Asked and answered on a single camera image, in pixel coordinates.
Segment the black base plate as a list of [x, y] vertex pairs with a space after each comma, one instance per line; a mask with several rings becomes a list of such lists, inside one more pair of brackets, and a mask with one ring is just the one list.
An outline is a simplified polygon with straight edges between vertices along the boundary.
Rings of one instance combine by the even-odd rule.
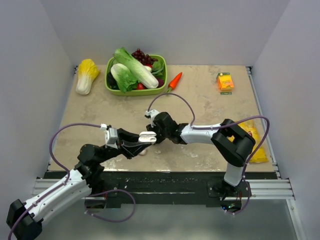
[[119, 208], [122, 204], [139, 205], [203, 205], [219, 208], [222, 194], [215, 191], [224, 172], [144, 172], [104, 171], [103, 182], [93, 193], [121, 189], [130, 193], [107, 194], [106, 207]]

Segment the green plastic basket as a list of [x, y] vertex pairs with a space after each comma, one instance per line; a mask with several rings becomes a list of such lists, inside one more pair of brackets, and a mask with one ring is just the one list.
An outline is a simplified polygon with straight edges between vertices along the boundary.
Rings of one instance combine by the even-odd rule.
[[166, 84], [168, 83], [168, 69], [167, 69], [167, 63], [166, 60], [158, 54], [150, 54], [152, 58], [158, 59], [158, 62], [160, 62], [163, 66], [161, 74], [157, 76], [157, 78], [160, 78], [163, 80], [163, 85], [158, 88], [154, 89], [138, 89], [138, 90], [132, 90], [126, 93], [121, 92], [118, 89], [111, 89], [110, 84], [107, 80], [107, 76], [111, 70], [111, 67], [115, 63], [114, 57], [111, 57], [107, 63], [107, 67], [105, 69], [105, 77], [104, 77], [104, 84], [106, 89], [115, 96], [122, 96], [122, 97], [135, 97], [135, 96], [150, 96], [150, 95], [158, 95], [163, 92], [163, 90], [166, 87]]

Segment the dark red grapes toy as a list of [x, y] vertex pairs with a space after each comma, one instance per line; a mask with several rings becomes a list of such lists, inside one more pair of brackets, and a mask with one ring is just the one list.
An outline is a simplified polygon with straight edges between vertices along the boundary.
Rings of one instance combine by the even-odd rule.
[[158, 61], [158, 59], [151, 57], [149, 54], [145, 54], [140, 48], [131, 55], [143, 65], [153, 65]]

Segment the red tomato toy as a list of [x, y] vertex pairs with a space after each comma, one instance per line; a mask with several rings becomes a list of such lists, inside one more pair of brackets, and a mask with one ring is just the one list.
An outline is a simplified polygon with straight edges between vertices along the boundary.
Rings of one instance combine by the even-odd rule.
[[146, 87], [142, 84], [142, 83], [138, 83], [137, 84], [137, 88], [136, 88], [136, 90], [145, 90], [146, 89]]

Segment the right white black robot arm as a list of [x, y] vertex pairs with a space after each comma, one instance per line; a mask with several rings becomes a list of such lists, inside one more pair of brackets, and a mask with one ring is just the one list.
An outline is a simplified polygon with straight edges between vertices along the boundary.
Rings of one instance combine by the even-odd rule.
[[214, 145], [227, 161], [222, 185], [223, 192], [233, 197], [241, 190], [240, 182], [244, 166], [256, 141], [238, 124], [231, 119], [225, 119], [222, 123], [211, 126], [178, 124], [169, 113], [155, 109], [146, 111], [145, 117], [150, 119], [147, 129], [156, 133], [158, 144], [168, 139], [178, 145]]

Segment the purple onion toy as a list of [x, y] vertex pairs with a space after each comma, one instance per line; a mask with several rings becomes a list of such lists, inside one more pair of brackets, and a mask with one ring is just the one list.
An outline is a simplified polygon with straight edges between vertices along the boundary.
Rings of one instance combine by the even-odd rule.
[[158, 81], [158, 88], [161, 88], [164, 85], [164, 80], [159, 77], [157, 77], [156, 79]]

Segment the short green cabbage toy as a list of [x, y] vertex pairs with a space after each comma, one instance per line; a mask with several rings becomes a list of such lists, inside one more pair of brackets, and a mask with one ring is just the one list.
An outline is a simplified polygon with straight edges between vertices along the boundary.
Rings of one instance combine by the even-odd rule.
[[125, 65], [121, 63], [114, 64], [110, 69], [110, 73], [122, 93], [130, 92], [138, 87], [138, 79]]

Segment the orange sponge package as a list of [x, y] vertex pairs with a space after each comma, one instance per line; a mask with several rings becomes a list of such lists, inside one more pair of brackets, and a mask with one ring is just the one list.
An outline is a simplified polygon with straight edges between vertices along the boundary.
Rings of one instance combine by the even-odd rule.
[[219, 72], [216, 76], [218, 90], [221, 95], [231, 95], [234, 83], [229, 72]]

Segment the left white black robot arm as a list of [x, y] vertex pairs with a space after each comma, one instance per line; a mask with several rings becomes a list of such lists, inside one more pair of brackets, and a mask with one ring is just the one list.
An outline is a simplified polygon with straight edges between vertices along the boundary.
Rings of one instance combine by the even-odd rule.
[[122, 128], [101, 124], [105, 144], [85, 144], [78, 155], [78, 163], [66, 175], [38, 195], [21, 201], [15, 200], [9, 206], [6, 223], [10, 228], [8, 238], [34, 240], [57, 214], [84, 197], [104, 194], [105, 183], [101, 177], [103, 162], [124, 155], [127, 159], [138, 156], [157, 141], [156, 133], [143, 131], [131, 133]]

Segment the yellow Lays chips bag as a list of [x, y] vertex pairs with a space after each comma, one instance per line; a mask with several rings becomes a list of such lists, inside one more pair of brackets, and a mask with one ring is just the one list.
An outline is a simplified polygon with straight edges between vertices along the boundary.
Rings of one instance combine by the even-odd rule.
[[[256, 125], [254, 123], [254, 119], [261, 119], [264, 120], [266, 123], [266, 127], [264, 130], [264, 134], [262, 138], [260, 138], [260, 135], [258, 133], [258, 130], [256, 128]], [[268, 136], [269, 130], [270, 130], [270, 121], [267, 117], [262, 115], [255, 115], [250, 116], [238, 121], [234, 122], [236, 125], [241, 127], [245, 130], [246, 133], [251, 132], [252, 137], [255, 140], [255, 145], [253, 147], [252, 153], [248, 156], [245, 165], [249, 165], [250, 163], [265, 163], [268, 161], [267, 155], [265, 152], [265, 149], [263, 147], [263, 144]]]

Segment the yellow napa cabbage toy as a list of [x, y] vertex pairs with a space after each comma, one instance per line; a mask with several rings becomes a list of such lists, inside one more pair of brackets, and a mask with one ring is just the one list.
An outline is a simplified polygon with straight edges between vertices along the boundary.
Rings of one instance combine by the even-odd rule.
[[90, 59], [84, 59], [78, 66], [78, 81], [75, 91], [79, 95], [88, 95], [91, 91], [94, 80], [100, 74], [100, 70], [95, 62]]

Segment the green leaf toy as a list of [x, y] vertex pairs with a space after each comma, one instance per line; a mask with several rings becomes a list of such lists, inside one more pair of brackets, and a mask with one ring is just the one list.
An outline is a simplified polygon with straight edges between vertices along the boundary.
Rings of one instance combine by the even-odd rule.
[[155, 61], [152, 65], [152, 72], [151, 72], [152, 75], [159, 76], [163, 72], [164, 67], [165, 65], [162, 61], [160, 60]]

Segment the pink earbud charging case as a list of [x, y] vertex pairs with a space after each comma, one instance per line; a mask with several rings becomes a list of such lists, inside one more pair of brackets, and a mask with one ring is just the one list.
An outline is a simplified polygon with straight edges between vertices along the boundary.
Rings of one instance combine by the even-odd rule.
[[144, 149], [139, 153], [140, 156], [145, 156], [146, 154], [147, 154], [147, 149]]

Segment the orange carrot toy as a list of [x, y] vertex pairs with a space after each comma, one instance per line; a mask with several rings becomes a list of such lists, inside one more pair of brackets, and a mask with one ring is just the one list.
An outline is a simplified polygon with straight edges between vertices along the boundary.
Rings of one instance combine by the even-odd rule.
[[173, 80], [168, 84], [167, 90], [165, 91], [165, 94], [168, 94], [168, 93], [172, 92], [173, 90], [175, 90], [175, 88], [177, 87], [182, 75], [183, 75], [183, 73], [180, 72], [179, 74], [177, 74], [173, 78]]

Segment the white earbud charging case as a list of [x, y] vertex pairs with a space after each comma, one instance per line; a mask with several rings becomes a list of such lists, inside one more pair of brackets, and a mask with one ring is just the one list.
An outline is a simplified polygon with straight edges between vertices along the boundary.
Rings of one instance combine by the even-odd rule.
[[153, 131], [143, 131], [139, 134], [138, 141], [140, 143], [155, 144], [157, 141], [157, 134]]

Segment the long green lettuce toy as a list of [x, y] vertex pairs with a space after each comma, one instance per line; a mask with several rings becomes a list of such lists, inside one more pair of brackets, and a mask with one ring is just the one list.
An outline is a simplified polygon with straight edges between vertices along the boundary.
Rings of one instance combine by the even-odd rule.
[[125, 65], [130, 72], [142, 83], [147, 89], [156, 89], [159, 86], [158, 80], [145, 66], [135, 59], [124, 47], [118, 48], [113, 54], [114, 59]]

